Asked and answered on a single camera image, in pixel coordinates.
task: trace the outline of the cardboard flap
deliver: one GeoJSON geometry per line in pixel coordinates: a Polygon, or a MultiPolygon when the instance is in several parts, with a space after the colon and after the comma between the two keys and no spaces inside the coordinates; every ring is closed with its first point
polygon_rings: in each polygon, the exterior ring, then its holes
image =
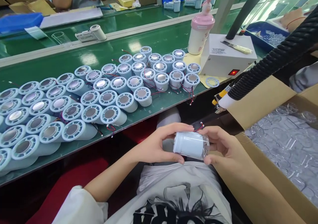
{"type": "Polygon", "coordinates": [[[295,91],[270,76],[242,100],[235,102],[228,111],[246,130],[294,95],[295,91]]]}

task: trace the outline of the metal disc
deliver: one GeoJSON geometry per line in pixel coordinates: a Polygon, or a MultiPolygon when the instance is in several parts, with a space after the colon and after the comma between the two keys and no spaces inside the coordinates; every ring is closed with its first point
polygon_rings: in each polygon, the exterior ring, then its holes
{"type": "Polygon", "coordinates": [[[94,116],[96,113],[97,113],[96,108],[92,107],[92,108],[87,109],[85,115],[86,115],[87,117],[92,117],[92,116],[94,116]]]}
{"type": "Polygon", "coordinates": [[[112,99],[113,95],[111,93],[106,93],[105,95],[103,95],[103,100],[104,101],[109,101],[110,99],[112,99]]]}
{"type": "Polygon", "coordinates": [[[56,131],[57,131],[57,128],[55,126],[50,126],[44,130],[43,137],[50,138],[56,133],[56,131]]]}
{"type": "Polygon", "coordinates": [[[8,141],[14,139],[17,135],[18,135],[18,131],[17,130],[8,131],[5,135],[3,135],[2,141],[3,142],[8,142],[8,141]]]}
{"type": "Polygon", "coordinates": [[[32,122],[31,122],[31,124],[30,124],[30,127],[32,128],[32,129],[34,129],[34,128],[36,128],[36,127],[39,127],[40,126],[40,124],[42,123],[42,119],[41,118],[36,118],[36,119],[34,119],[32,122]]]}
{"type": "Polygon", "coordinates": [[[16,152],[21,154],[21,153],[24,153],[25,151],[27,151],[31,146],[31,142],[26,140],[26,141],[23,141],[21,144],[18,144],[18,147],[16,149],[16,152]]]}
{"type": "Polygon", "coordinates": [[[67,129],[66,129],[66,134],[67,135],[74,135],[79,129],[79,126],[77,124],[73,124],[70,125],[67,129]]]}
{"type": "Polygon", "coordinates": [[[15,111],[9,115],[9,120],[13,121],[20,118],[23,115],[22,111],[15,111]]]}
{"type": "Polygon", "coordinates": [[[110,109],[105,112],[104,116],[106,119],[111,119],[114,117],[114,115],[115,115],[115,111],[113,109],[110,109]]]}
{"type": "Polygon", "coordinates": [[[37,102],[33,105],[32,110],[38,111],[42,109],[45,106],[45,103],[43,101],[37,102]]]}
{"type": "Polygon", "coordinates": [[[138,82],[139,82],[138,78],[132,78],[132,79],[130,80],[130,84],[132,84],[132,85],[137,85],[138,82]]]}

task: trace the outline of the speaker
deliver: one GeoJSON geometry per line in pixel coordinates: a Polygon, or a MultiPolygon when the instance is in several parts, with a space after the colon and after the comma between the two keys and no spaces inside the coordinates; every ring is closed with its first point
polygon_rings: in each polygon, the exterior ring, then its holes
{"type": "Polygon", "coordinates": [[[6,117],[10,112],[20,108],[22,105],[21,99],[14,98],[0,105],[0,115],[6,117]]]}
{"type": "Polygon", "coordinates": [[[101,93],[99,96],[99,103],[102,106],[110,106],[110,105],[115,105],[116,99],[117,99],[117,93],[113,90],[107,90],[101,93]]]}
{"type": "Polygon", "coordinates": [[[13,98],[22,98],[18,88],[9,88],[0,93],[0,104],[13,98]]]}
{"type": "Polygon", "coordinates": [[[138,103],[133,98],[131,93],[125,92],[119,94],[116,99],[116,106],[128,113],[132,113],[138,108],[138,103]]]}
{"type": "Polygon", "coordinates": [[[25,96],[22,98],[22,104],[24,106],[31,106],[33,105],[37,100],[45,98],[45,94],[43,91],[40,90],[35,90],[35,91],[30,91],[25,96]]]}
{"type": "Polygon", "coordinates": [[[30,91],[36,90],[38,85],[39,85],[39,82],[35,82],[35,81],[25,83],[19,88],[19,93],[21,95],[25,95],[30,91]]]}
{"type": "Polygon", "coordinates": [[[34,116],[26,124],[26,132],[31,135],[37,135],[41,132],[43,127],[52,123],[55,119],[56,117],[50,116],[48,114],[34,116]]]}
{"type": "Polygon", "coordinates": [[[92,90],[85,84],[82,79],[75,78],[66,84],[66,90],[70,93],[74,93],[78,96],[82,96],[85,92],[92,90]]]}
{"type": "Polygon", "coordinates": [[[92,69],[90,66],[80,66],[74,71],[74,74],[80,79],[85,80],[86,74],[89,73],[91,70],[92,69]]]}
{"type": "Polygon", "coordinates": [[[9,113],[6,117],[6,124],[8,126],[25,125],[31,120],[32,116],[29,113],[30,108],[20,107],[9,113]]]}
{"type": "Polygon", "coordinates": [[[75,78],[75,75],[73,73],[64,73],[61,76],[59,76],[56,80],[59,85],[66,85],[70,81],[72,81],[75,78]]]}
{"type": "Polygon", "coordinates": [[[50,99],[41,99],[36,101],[31,107],[30,107],[30,115],[36,116],[40,114],[48,114],[53,115],[54,112],[50,110],[50,106],[52,104],[52,100],[50,99]]]}
{"type": "Polygon", "coordinates": [[[46,92],[48,89],[54,87],[55,85],[57,85],[57,81],[55,80],[55,78],[46,78],[40,81],[37,89],[46,92]]]}
{"type": "Polygon", "coordinates": [[[117,106],[108,106],[102,111],[101,120],[107,125],[123,125],[127,120],[127,115],[117,106]]]}
{"type": "Polygon", "coordinates": [[[150,106],[152,103],[151,91],[144,86],[137,88],[133,93],[133,97],[143,107],[150,106]]]}
{"type": "Polygon", "coordinates": [[[66,141],[90,140],[97,134],[97,129],[82,120],[73,120],[68,123],[62,132],[62,137],[66,141]]]}
{"type": "Polygon", "coordinates": [[[9,148],[14,146],[26,135],[26,126],[17,125],[7,129],[0,138],[0,147],[9,148]]]}

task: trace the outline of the white t-shirt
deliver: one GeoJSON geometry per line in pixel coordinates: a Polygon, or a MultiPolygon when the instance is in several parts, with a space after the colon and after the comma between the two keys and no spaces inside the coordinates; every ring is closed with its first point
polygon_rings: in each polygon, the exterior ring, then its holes
{"type": "Polygon", "coordinates": [[[108,203],[97,203],[73,187],[53,223],[232,224],[230,204],[215,173],[200,162],[145,166],[138,195],[107,219],[108,203]]]}

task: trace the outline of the cardboard box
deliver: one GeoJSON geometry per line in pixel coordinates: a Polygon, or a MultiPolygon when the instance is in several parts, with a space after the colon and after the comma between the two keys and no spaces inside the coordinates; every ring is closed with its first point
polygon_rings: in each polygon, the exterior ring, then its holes
{"type": "Polygon", "coordinates": [[[43,16],[55,14],[56,12],[45,2],[45,0],[29,0],[18,2],[9,6],[15,13],[42,13],[43,16]]]}

